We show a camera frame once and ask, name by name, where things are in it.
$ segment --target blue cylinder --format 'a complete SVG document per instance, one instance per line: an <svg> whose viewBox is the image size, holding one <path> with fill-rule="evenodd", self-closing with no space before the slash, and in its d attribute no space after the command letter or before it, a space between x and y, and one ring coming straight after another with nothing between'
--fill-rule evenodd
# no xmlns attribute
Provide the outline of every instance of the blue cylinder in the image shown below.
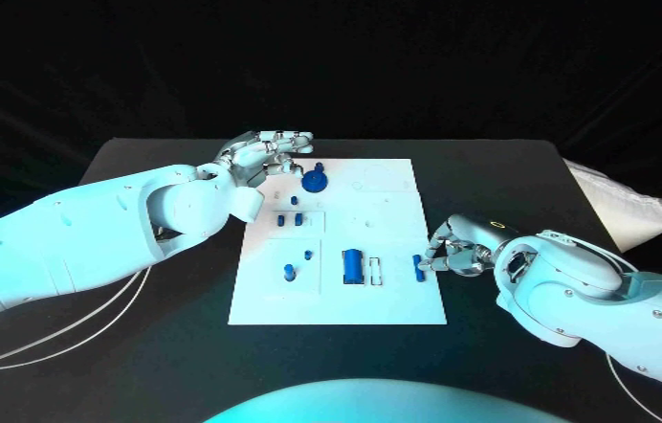
<svg viewBox="0 0 662 423"><path fill-rule="evenodd" d="M318 193L328 184L328 178L324 174L324 165L317 162L314 169L302 174L300 186L310 193Z"/></svg>
<svg viewBox="0 0 662 423"><path fill-rule="evenodd" d="M418 254L414 255L414 270L416 271L416 282L425 281L425 273L418 268L418 264L421 263L421 256Z"/></svg>
<svg viewBox="0 0 662 423"><path fill-rule="evenodd" d="M344 284L362 284L362 252L347 249L343 253Z"/></svg>
<svg viewBox="0 0 662 423"><path fill-rule="evenodd" d="M297 274L294 273L294 267L292 267L292 264L288 263L285 265L285 281L287 282L291 282L294 281L294 278L297 277Z"/></svg>

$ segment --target blue object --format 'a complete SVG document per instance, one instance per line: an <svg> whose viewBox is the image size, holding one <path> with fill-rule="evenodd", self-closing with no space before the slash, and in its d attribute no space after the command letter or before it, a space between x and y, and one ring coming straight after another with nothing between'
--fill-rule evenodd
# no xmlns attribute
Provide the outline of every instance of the blue object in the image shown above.
<svg viewBox="0 0 662 423"><path fill-rule="evenodd" d="M414 270L416 271L416 282L425 281L425 273L418 268L418 264L421 263L421 256L418 254L414 255Z"/></svg>
<svg viewBox="0 0 662 423"><path fill-rule="evenodd" d="M357 249L347 249L343 253L344 284L362 284L362 252Z"/></svg>
<svg viewBox="0 0 662 423"><path fill-rule="evenodd" d="M253 397L206 423L246 421L480 421L481 423L566 423L522 404L478 392L383 379L314 382Z"/></svg>
<svg viewBox="0 0 662 423"><path fill-rule="evenodd" d="M285 281L287 282L291 282L294 281L294 278L297 277L297 274L294 273L294 267L292 267L292 264L288 263L285 265Z"/></svg>
<svg viewBox="0 0 662 423"><path fill-rule="evenodd" d="M314 169L302 174L300 186L310 193L318 193L327 187L327 184L328 178L324 174L324 165L321 163L315 163Z"/></svg>

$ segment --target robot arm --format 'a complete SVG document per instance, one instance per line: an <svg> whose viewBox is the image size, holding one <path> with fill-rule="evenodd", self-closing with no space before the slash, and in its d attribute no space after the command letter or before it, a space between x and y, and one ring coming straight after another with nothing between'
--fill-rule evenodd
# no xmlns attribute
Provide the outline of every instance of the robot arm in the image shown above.
<svg viewBox="0 0 662 423"><path fill-rule="evenodd" d="M0 311L132 275L200 244L229 214L252 222L264 201L255 187L271 174L301 177L287 152L308 153L311 139L248 132L212 163L62 190L0 218Z"/></svg>
<svg viewBox="0 0 662 423"><path fill-rule="evenodd" d="M447 256L422 260L421 270L473 277L493 269L496 304L540 340L569 347L587 339L626 367L662 380L662 276L621 274L618 257L590 252L564 234L520 236L458 214L432 234L427 257L441 244Z"/></svg>

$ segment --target blue battery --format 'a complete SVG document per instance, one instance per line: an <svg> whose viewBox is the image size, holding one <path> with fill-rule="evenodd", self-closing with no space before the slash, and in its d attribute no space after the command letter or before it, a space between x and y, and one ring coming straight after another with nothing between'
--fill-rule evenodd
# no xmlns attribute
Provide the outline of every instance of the blue battery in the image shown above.
<svg viewBox="0 0 662 423"><path fill-rule="evenodd" d="M425 281L425 273L424 271L418 268L418 264L421 263L421 256L418 254L414 255L414 270L416 272L416 282L424 282Z"/></svg>
<svg viewBox="0 0 662 423"><path fill-rule="evenodd" d="M285 265L285 281L287 282L291 282L294 281L294 278L297 277L297 274L294 273L294 267L292 267L292 264L288 263Z"/></svg>
<svg viewBox="0 0 662 423"><path fill-rule="evenodd" d="M344 264L344 284L362 284L362 252L357 249L347 249L341 253Z"/></svg>

